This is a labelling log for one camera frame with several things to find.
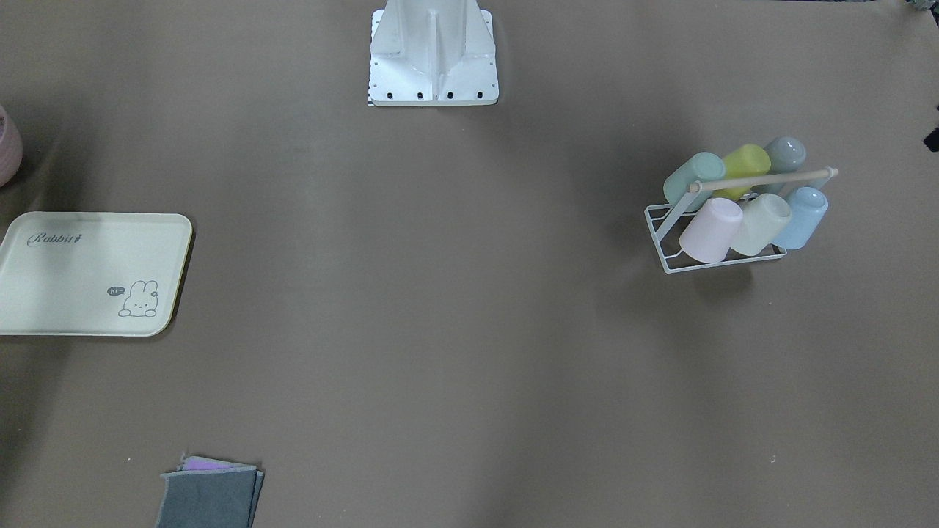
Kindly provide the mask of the grey cup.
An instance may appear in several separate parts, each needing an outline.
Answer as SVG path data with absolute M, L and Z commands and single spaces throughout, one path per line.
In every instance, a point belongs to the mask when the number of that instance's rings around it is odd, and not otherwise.
M 807 147 L 791 136 L 779 136 L 765 144 L 764 151 L 770 159 L 768 176 L 799 172 L 807 161 Z

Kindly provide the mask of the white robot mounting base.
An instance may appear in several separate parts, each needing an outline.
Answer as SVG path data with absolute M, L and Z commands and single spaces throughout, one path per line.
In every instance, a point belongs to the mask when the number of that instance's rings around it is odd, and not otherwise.
M 494 105 L 492 14 L 476 1 L 388 1 L 371 16 L 367 100 L 376 107 Z

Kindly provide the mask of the cream rabbit serving tray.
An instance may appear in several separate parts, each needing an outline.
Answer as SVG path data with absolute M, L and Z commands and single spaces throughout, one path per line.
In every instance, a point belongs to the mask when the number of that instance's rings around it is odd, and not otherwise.
M 194 228 L 176 213 L 24 213 L 2 241 L 1 333 L 153 337 Z

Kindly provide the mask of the large pink ice bowl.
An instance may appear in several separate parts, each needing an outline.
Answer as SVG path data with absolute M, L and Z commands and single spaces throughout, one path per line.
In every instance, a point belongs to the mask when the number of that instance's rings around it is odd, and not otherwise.
M 1 186 L 14 178 L 22 160 L 23 140 L 21 140 L 19 127 L 7 110 L 1 106 Z

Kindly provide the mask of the green cup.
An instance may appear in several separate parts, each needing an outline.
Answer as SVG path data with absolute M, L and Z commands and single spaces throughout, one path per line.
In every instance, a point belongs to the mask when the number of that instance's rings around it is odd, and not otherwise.
M 674 206 L 688 192 L 692 183 L 723 180 L 725 176 L 726 165 L 721 157 L 714 153 L 696 153 L 666 178 L 663 183 L 664 197 L 668 204 Z

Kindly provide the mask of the blue cup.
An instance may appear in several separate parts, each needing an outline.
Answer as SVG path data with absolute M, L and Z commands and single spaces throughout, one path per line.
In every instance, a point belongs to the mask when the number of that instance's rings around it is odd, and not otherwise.
M 788 193 L 785 200 L 791 211 L 791 221 L 771 243 L 785 250 L 802 249 L 825 217 L 829 208 L 828 198 L 819 189 L 803 186 Z

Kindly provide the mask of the folded grey cloth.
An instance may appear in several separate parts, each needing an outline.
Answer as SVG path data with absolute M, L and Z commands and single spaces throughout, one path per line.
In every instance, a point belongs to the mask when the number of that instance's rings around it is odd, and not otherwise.
M 161 475 L 156 527 L 252 527 L 265 472 L 255 465 L 189 455 Z

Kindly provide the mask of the cream cup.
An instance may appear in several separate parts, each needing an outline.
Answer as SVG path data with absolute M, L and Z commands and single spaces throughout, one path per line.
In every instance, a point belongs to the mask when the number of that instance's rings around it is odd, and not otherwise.
M 742 223 L 730 248 L 751 257 L 761 253 L 791 220 L 792 209 L 781 195 L 760 194 L 742 207 Z

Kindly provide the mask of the pink cup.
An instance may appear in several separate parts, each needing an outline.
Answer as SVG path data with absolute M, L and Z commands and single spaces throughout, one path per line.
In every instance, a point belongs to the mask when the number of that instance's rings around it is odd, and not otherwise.
M 742 225 L 742 207 L 723 197 L 708 199 L 679 237 L 681 250 L 695 261 L 724 261 Z

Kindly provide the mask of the yellow cup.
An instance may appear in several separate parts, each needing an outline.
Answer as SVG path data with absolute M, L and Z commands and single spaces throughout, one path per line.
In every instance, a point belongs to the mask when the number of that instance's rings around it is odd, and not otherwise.
M 758 177 L 769 173 L 771 159 L 766 150 L 757 144 L 744 144 L 733 153 L 723 158 L 726 168 L 725 180 L 737 178 Z M 751 190 L 752 185 L 720 189 L 713 193 L 713 197 L 725 198 L 731 201 L 741 200 Z

